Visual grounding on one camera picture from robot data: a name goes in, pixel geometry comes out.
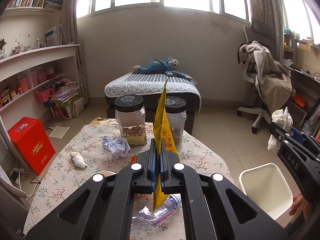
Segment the right hand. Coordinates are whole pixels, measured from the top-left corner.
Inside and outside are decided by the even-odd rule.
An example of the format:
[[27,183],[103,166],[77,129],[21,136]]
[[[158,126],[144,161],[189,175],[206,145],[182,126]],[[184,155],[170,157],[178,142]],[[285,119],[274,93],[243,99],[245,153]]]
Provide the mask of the right hand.
[[305,221],[307,221],[313,214],[317,202],[308,202],[300,193],[293,197],[293,203],[289,211],[289,215],[292,216],[291,223],[295,222],[300,215],[303,215]]

